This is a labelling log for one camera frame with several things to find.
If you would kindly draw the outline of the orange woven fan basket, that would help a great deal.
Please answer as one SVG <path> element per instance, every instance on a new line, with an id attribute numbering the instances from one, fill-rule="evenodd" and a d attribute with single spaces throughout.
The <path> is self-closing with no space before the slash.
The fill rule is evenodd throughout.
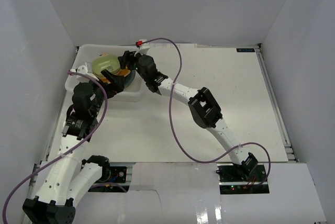
<path id="1" fill-rule="evenodd" d="M 117 72 L 117 73 L 115 73 L 115 75 L 116 76 L 124 76 L 124 77 L 126 77 L 126 76 L 128 76 L 129 74 L 130 74 L 130 70 L 129 69 L 121 69 L 119 72 Z M 106 78 L 106 77 L 104 77 L 104 76 L 102 76 L 101 78 L 100 78 L 104 83 L 110 83 L 110 81 Z"/>

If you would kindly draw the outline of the blue-grey round plate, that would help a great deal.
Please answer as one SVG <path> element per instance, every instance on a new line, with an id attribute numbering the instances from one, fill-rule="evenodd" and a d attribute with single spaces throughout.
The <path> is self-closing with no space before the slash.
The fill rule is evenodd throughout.
<path id="1" fill-rule="evenodd" d="M 127 89 L 131 83 L 134 81 L 136 77 L 136 71 L 135 70 L 131 70 L 127 75 L 125 75 L 125 79 L 124 79 L 124 89 Z"/>

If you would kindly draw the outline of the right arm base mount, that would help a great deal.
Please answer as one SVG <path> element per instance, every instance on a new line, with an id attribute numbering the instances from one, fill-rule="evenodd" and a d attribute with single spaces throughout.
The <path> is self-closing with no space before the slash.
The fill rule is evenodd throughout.
<path id="1" fill-rule="evenodd" d="M 218 174 L 220 182 L 242 182 L 246 184 L 262 182 L 266 177 L 264 165 L 257 165 L 250 175 L 243 174 L 233 165 L 221 165 L 217 167 L 216 174 Z"/>

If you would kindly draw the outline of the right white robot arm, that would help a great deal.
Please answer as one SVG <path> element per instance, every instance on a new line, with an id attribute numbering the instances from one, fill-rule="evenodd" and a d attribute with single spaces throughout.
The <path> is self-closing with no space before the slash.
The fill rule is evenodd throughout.
<path id="1" fill-rule="evenodd" d="M 256 157 L 243 149 L 238 138 L 228 128 L 221 108 L 208 88 L 194 89 L 173 82 L 167 75 L 158 71 L 153 57 L 149 55 L 125 51 L 118 60 L 122 69 L 137 71 L 151 92 L 170 98 L 170 117 L 173 99 L 187 105 L 194 122 L 208 130 L 228 152 L 240 180 L 247 182 L 255 176 L 258 164 Z"/>

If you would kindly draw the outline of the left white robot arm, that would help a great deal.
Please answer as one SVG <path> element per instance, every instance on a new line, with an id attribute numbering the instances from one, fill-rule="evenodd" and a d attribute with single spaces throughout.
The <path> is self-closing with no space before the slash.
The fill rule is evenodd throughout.
<path id="1" fill-rule="evenodd" d="M 93 133 L 102 123 L 97 119 L 98 114 L 105 114 L 108 99 L 125 87 L 124 76 L 108 70 L 102 74 L 107 83 L 82 74 L 88 81 L 79 82 L 73 89 L 57 157 L 44 166 L 50 170 L 44 183 L 35 196 L 23 204 L 23 211 L 32 223 L 72 223 L 76 207 L 90 187 L 110 177 L 108 158 L 103 156 L 88 160 L 79 174 L 74 174 Z"/>

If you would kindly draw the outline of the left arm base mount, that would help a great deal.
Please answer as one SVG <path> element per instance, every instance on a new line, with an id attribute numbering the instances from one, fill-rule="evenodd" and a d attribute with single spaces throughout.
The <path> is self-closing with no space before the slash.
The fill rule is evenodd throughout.
<path id="1" fill-rule="evenodd" d="M 107 182 L 120 184 L 127 181 L 128 168 L 126 166 L 110 166 L 107 172 Z"/>

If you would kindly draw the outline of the green square panda dish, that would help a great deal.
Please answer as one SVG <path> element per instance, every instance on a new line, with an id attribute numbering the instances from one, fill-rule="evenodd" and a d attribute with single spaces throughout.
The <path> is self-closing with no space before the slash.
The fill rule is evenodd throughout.
<path id="1" fill-rule="evenodd" d="M 96 75 L 101 75 L 102 70 L 107 70 L 112 74 L 118 74 L 121 67 L 116 55 L 105 53 L 93 60 L 92 70 Z"/>

